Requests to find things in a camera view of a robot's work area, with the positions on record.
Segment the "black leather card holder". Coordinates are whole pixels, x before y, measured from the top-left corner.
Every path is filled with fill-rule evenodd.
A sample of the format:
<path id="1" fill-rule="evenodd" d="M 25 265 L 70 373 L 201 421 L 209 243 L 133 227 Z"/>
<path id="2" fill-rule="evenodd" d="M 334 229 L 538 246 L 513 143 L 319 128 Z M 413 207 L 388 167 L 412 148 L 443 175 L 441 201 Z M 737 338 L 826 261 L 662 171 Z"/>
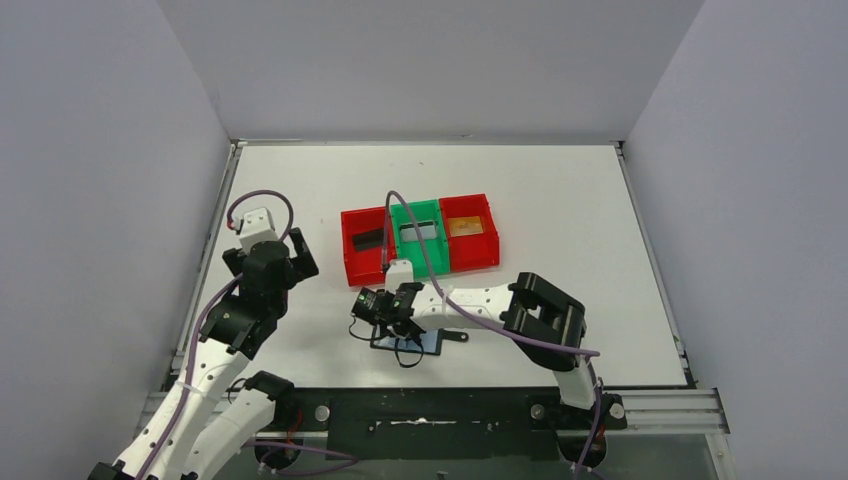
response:
<path id="1" fill-rule="evenodd" d="M 431 356 L 439 356 L 441 354 L 442 343 L 444 341 L 457 343 L 466 343 L 469 341 L 469 334 L 458 330 L 440 329 L 429 331 L 421 334 L 418 342 L 391 336 L 380 337 L 377 329 L 373 333 L 374 336 L 369 340 L 369 346 L 373 349 Z"/>

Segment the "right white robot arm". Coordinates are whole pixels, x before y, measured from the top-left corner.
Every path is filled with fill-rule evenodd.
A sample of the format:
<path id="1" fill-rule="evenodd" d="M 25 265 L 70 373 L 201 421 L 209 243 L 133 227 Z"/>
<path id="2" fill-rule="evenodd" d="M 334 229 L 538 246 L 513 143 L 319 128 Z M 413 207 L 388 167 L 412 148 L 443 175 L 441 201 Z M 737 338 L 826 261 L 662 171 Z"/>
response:
<path id="1" fill-rule="evenodd" d="M 553 374 L 568 422 L 585 427 L 602 413 L 590 366 L 600 353 L 582 346 L 585 306 L 535 273 L 521 272 L 511 283 L 482 288 L 420 281 L 363 287 L 351 316 L 404 341 L 418 342 L 444 329 L 482 329 L 506 337 L 530 362 Z"/>

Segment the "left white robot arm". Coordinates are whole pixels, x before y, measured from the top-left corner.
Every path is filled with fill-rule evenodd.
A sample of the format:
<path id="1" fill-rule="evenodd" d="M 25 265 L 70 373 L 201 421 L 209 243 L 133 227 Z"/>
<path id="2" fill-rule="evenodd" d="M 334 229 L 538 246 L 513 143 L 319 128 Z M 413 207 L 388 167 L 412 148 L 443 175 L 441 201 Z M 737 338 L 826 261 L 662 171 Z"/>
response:
<path id="1" fill-rule="evenodd" d="M 234 274 L 201 311 L 183 370 L 142 432 L 92 479 L 181 479 L 220 397 L 288 310 L 288 294 L 319 272 L 301 230 L 224 254 Z"/>

